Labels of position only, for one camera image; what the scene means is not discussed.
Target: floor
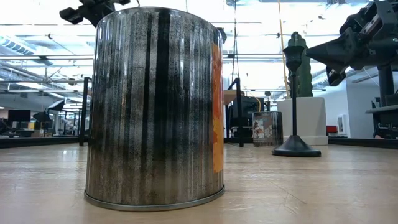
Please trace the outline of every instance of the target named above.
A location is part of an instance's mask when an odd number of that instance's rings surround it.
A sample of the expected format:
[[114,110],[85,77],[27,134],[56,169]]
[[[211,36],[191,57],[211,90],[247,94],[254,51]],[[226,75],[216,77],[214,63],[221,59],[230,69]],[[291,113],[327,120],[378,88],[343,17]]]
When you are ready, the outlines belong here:
[[0,149],[0,223],[398,223],[398,150],[321,147],[321,158],[225,145],[226,193],[171,212],[83,200],[86,147]]

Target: ceiling duct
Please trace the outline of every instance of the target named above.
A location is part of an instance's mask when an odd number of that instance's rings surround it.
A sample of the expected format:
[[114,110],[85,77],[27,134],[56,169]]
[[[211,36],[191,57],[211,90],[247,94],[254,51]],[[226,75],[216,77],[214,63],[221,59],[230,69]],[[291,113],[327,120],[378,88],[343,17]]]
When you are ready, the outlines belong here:
[[[29,47],[23,40],[8,35],[0,35],[0,45],[22,55],[34,55],[36,52],[36,49]],[[45,59],[34,61],[45,65],[52,65],[52,62]]]

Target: cactus sculpture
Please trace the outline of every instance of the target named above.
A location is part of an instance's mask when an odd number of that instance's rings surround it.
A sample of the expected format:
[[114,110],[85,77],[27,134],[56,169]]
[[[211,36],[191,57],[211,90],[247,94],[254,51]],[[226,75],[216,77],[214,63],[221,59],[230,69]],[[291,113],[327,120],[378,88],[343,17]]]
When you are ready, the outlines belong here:
[[[292,34],[292,38],[287,42],[288,46],[303,46],[305,50],[308,49],[305,39],[298,32],[294,32]],[[305,50],[303,51],[302,55],[302,64],[297,69],[297,97],[312,97],[312,75],[311,75],[311,65],[310,65],[310,58],[305,56]],[[291,71],[289,70],[289,87],[290,90],[292,89],[291,85]]]

